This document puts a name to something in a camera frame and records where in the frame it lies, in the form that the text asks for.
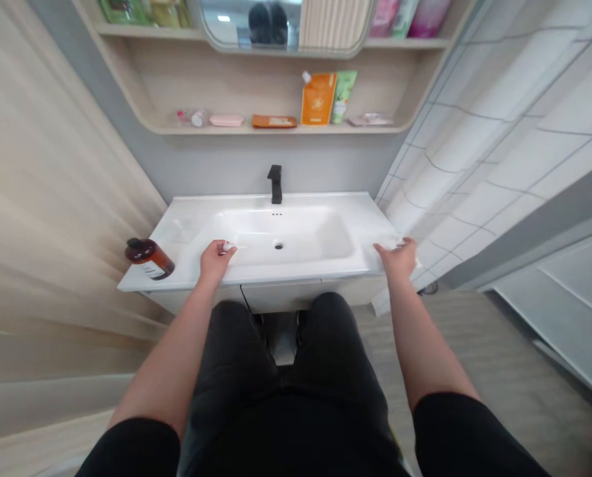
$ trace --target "floor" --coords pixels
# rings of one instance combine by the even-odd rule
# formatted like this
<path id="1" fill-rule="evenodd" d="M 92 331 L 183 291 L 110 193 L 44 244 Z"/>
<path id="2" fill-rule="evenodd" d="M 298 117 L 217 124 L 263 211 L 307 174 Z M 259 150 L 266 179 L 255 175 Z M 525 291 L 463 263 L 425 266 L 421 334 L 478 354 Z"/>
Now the floor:
<path id="1" fill-rule="evenodd" d="M 509 307 L 474 291 L 439 291 L 424 303 L 482 400 L 554 477 L 592 477 L 592 394 L 530 341 Z M 355 307 L 367 354 L 389 402 L 389 421 L 416 476 L 413 420 L 391 316 Z"/>

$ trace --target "small bottle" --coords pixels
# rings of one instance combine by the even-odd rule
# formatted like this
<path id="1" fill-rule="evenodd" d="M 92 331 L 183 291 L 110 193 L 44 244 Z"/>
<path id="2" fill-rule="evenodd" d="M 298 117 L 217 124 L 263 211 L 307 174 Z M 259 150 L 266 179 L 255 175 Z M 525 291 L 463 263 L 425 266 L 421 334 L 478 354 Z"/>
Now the small bottle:
<path id="1" fill-rule="evenodd" d="M 151 280 L 163 280 L 175 270 L 175 264 L 159 246 L 149 238 L 131 238 L 124 255 L 131 262 L 141 265 Z"/>

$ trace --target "bathroom sink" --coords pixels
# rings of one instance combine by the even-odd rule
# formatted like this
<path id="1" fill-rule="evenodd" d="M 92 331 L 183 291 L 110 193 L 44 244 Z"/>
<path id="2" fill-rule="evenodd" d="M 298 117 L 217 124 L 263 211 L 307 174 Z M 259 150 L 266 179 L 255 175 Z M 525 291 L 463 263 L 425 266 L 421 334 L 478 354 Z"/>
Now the bathroom sink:
<path id="1" fill-rule="evenodd" d="M 236 245 L 233 266 L 347 258 L 356 249 L 340 214 L 321 206 L 223 211 L 200 235 Z"/>
<path id="2" fill-rule="evenodd" d="M 201 253 L 215 239 L 237 247 L 222 283 L 246 284 L 382 274 L 373 243 L 395 229 L 366 192 L 176 197 L 150 236 L 175 262 L 155 282 L 133 265 L 126 292 L 187 290 L 200 275 Z"/>

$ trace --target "sink countertop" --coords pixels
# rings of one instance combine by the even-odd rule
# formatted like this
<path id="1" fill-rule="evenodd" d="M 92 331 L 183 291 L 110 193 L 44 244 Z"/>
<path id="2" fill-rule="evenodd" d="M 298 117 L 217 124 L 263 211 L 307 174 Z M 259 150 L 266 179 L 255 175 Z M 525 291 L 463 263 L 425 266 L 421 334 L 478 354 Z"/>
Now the sink countertop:
<path id="1" fill-rule="evenodd" d="M 230 261 L 222 285 L 286 282 L 313 278 L 341 278 L 363 274 L 383 274 L 382 263 L 373 243 L 390 240 L 393 225 L 378 209 L 367 192 L 286 193 L 283 203 L 271 203 L 271 195 L 201 195 L 175 197 L 150 238 L 175 263 L 175 271 L 160 281 L 151 280 L 140 265 L 131 265 L 117 286 L 124 292 L 174 291 L 194 288 L 199 279 L 199 257 L 214 239 L 206 237 L 206 225 L 223 211 L 269 211 L 285 215 L 290 208 L 327 207 L 337 213 L 354 245 L 351 256 L 332 260 L 289 263 L 237 264 Z"/>

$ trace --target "wooden shelf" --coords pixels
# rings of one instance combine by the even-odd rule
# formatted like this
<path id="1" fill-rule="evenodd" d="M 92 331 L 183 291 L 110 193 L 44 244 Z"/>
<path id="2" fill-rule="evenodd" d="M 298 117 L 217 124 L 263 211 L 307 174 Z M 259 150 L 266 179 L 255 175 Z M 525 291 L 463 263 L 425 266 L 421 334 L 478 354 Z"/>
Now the wooden shelf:
<path id="1" fill-rule="evenodd" d="M 125 38 L 207 41 L 200 30 L 190 28 L 159 28 L 156 26 L 95 23 L 95 31 L 104 36 L 123 36 Z"/>
<path id="2" fill-rule="evenodd" d="M 369 38 L 350 59 L 223 54 L 202 30 L 106 22 L 98 0 L 72 0 L 137 119 L 164 135 L 397 134 L 428 97 L 476 0 L 452 0 L 438 38 Z M 300 118 L 303 71 L 356 70 L 345 117 L 390 115 L 393 126 L 253 129 L 253 114 Z M 240 114 L 240 128 L 179 125 L 174 111 Z"/>
<path id="3" fill-rule="evenodd" d="M 200 30 L 190 28 L 158 28 L 156 26 L 114 25 L 95 23 L 95 31 L 103 36 L 124 38 L 160 38 L 162 40 L 207 41 Z M 364 48 L 400 48 L 407 50 L 439 50 L 447 48 L 446 38 L 368 38 Z"/>

